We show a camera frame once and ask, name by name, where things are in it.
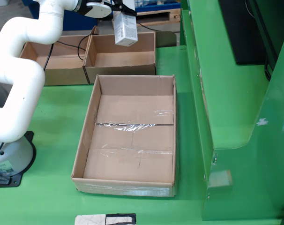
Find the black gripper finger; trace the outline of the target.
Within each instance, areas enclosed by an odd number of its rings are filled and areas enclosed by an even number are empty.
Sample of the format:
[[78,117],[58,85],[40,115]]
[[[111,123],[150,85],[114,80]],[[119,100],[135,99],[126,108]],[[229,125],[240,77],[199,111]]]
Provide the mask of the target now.
[[117,5],[111,5],[112,11],[119,11],[122,12],[123,14],[129,15],[129,16],[136,16],[136,11],[130,9],[127,7],[125,4],[117,4]]

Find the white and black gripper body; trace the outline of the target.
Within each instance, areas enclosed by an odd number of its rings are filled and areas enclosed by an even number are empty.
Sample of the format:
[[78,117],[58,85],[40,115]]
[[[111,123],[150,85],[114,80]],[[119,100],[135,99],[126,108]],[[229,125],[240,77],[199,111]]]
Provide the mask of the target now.
[[86,3],[88,12],[85,13],[85,16],[91,18],[105,18],[112,13],[110,7],[110,2],[108,0],[90,1]]

